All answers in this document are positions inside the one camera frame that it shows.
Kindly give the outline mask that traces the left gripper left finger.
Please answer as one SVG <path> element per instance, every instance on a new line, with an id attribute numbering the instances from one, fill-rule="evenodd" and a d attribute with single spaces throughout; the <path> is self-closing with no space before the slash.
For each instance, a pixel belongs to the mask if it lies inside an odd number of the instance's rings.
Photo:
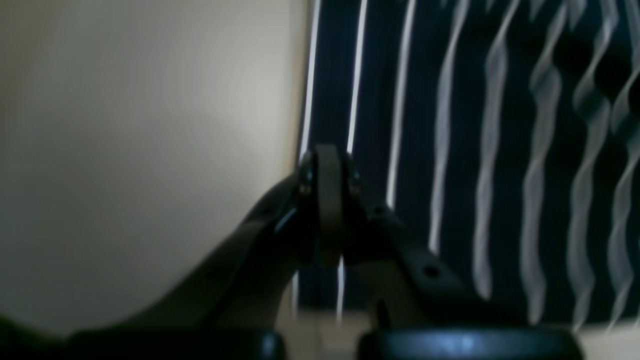
<path id="1" fill-rule="evenodd" d="M 184 280 L 117 325 L 76 333 L 69 360 L 285 360 L 275 330 L 294 273 L 314 255 L 320 161 L 307 152 L 237 228 Z"/>

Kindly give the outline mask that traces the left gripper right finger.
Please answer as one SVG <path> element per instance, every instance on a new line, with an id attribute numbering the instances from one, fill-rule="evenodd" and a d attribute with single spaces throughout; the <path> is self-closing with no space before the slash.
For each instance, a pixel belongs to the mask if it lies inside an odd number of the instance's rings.
<path id="1" fill-rule="evenodd" d="M 327 148 L 327 262 L 359 277 L 372 329 L 359 360 L 582 360 L 566 330 L 530 325 L 483 300 L 366 198 L 352 158 Z"/>

